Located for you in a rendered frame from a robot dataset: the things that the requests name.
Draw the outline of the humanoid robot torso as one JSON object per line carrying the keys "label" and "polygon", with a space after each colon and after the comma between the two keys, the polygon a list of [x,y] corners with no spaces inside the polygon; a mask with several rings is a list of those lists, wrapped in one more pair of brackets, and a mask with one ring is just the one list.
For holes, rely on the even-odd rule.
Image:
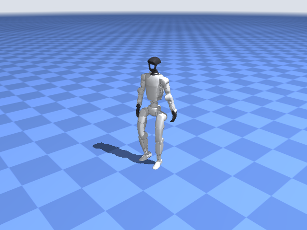
{"label": "humanoid robot torso", "polygon": [[[150,72],[150,71],[149,71]],[[164,94],[163,85],[161,85],[159,78],[162,74],[155,73],[157,75],[151,75],[152,72],[145,75],[145,88],[147,99],[151,100],[148,106],[148,114],[152,116],[157,116],[158,111],[161,110],[161,106],[158,105],[158,101],[162,99]]]}

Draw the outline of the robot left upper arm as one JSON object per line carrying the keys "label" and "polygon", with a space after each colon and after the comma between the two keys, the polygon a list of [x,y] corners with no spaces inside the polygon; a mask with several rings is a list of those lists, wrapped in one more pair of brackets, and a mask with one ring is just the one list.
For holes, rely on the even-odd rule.
{"label": "robot left upper arm", "polygon": [[164,91],[166,93],[165,100],[170,101],[170,86],[169,86],[169,79],[167,77],[160,77],[159,78],[161,85],[163,85]]}

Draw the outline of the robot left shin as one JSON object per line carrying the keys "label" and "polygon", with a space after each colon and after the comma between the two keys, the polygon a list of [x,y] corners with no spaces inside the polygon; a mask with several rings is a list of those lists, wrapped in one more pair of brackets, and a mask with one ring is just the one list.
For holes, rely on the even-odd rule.
{"label": "robot left shin", "polygon": [[156,145],[155,145],[155,152],[156,152],[156,157],[157,157],[157,161],[161,161],[161,154],[162,154],[162,151],[163,151],[163,141],[164,141],[164,138],[162,138],[162,141],[161,143],[159,144],[159,142],[156,142]]}

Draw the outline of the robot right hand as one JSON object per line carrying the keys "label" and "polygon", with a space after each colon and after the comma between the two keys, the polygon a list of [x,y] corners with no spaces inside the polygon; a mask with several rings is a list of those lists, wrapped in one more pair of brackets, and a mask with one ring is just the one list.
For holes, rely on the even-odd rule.
{"label": "robot right hand", "polygon": [[140,104],[138,103],[138,104],[136,105],[136,107],[137,107],[137,109],[136,109],[136,116],[139,117],[139,113],[140,113],[139,110],[140,110],[140,107],[141,107],[141,106],[140,106]]}

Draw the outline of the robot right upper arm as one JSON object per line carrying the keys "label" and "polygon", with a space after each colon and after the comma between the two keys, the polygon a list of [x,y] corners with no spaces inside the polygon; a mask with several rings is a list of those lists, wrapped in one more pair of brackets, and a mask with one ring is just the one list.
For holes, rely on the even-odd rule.
{"label": "robot right upper arm", "polygon": [[139,94],[144,94],[144,91],[145,91],[145,75],[146,73],[141,75],[141,87],[137,89],[137,92]]}

